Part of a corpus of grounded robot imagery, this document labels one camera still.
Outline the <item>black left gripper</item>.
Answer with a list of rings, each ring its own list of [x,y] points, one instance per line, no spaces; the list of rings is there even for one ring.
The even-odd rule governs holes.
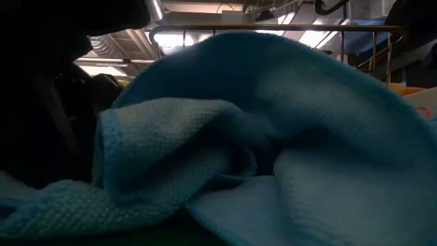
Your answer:
[[[114,53],[105,36],[64,34],[21,38],[0,50],[0,171],[37,189],[91,180],[98,115],[122,85],[78,60]]]

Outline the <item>teal blue microfiber towel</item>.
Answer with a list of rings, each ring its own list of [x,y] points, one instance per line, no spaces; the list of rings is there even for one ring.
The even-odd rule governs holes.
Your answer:
[[[223,33],[99,114],[91,182],[0,172],[0,246],[437,246],[437,126],[299,42]]]

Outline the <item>orange microfiber towel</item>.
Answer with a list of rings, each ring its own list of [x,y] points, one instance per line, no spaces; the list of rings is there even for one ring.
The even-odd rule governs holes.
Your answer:
[[[426,88],[422,88],[422,87],[408,87],[402,85],[401,83],[385,83],[385,85],[394,93],[399,94],[401,96],[407,96],[426,90]]]

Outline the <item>fluorescent ceiling light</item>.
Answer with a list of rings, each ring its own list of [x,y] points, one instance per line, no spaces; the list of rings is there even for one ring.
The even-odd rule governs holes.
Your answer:
[[[153,59],[81,57],[75,61],[82,70],[91,76],[110,74],[115,77],[130,77],[138,70],[154,63]]]

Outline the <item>white plastic basket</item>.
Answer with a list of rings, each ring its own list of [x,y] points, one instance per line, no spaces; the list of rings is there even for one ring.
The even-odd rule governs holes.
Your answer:
[[[404,97],[426,120],[437,122],[437,87]]]

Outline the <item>silver ventilation duct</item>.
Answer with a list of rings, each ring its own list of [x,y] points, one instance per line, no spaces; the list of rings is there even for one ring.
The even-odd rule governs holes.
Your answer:
[[[161,0],[143,0],[152,22],[161,21],[165,15],[165,7]]]

